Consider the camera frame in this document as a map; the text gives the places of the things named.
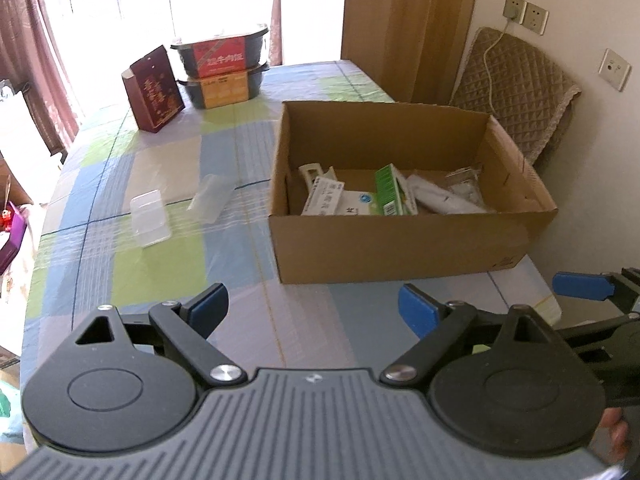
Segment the person right hand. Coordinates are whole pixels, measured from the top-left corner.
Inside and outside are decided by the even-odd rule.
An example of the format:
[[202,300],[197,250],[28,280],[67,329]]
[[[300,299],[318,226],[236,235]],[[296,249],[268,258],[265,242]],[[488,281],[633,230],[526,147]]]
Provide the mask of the person right hand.
[[629,425],[624,419],[623,410],[621,408],[606,408],[600,419],[598,431],[600,436],[606,434],[605,459],[611,464],[623,460],[630,449]]

